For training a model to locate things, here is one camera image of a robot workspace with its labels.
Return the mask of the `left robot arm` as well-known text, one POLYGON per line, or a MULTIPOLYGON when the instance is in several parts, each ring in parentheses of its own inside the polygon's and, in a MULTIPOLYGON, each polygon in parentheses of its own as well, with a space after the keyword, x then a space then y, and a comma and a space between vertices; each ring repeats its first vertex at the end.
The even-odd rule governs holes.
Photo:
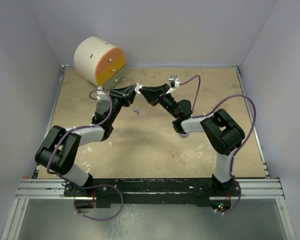
POLYGON ((134 83, 109 91, 99 90, 105 98, 95 98, 97 103, 91 124, 73 128, 53 126, 36 152, 35 162, 45 167, 48 174, 71 182, 81 196, 91 194, 93 177, 75 164, 78 148, 107 140, 120 110, 133 103, 139 87, 134 83))

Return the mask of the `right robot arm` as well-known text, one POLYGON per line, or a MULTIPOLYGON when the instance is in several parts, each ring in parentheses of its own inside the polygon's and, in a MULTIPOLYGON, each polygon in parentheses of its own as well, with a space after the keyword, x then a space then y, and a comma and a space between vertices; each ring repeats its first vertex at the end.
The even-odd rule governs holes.
POLYGON ((139 92, 151 106, 159 104, 174 117, 172 126, 178 134, 186 136, 190 133, 205 133, 216 151, 212 190, 218 196, 225 195, 233 183, 231 158, 245 138, 243 129, 224 109, 195 118, 192 116, 191 101, 182 99, 177 102, 169 90, 170 86, 165 83, 156 87, 142 86, 139 92))

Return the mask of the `white earbud charging case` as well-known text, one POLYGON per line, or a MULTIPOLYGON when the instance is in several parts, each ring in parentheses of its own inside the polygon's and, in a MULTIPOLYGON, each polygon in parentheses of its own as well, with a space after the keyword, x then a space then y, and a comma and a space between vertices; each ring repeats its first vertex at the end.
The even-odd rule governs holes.
POLYGON ((135 91, 137 94, 141 94, 140 89, 142 89, 142 88, 143 88, 143 85, 137 83, 136 86, 135 86, 135 88, 134 88, 134 91, 135 91))

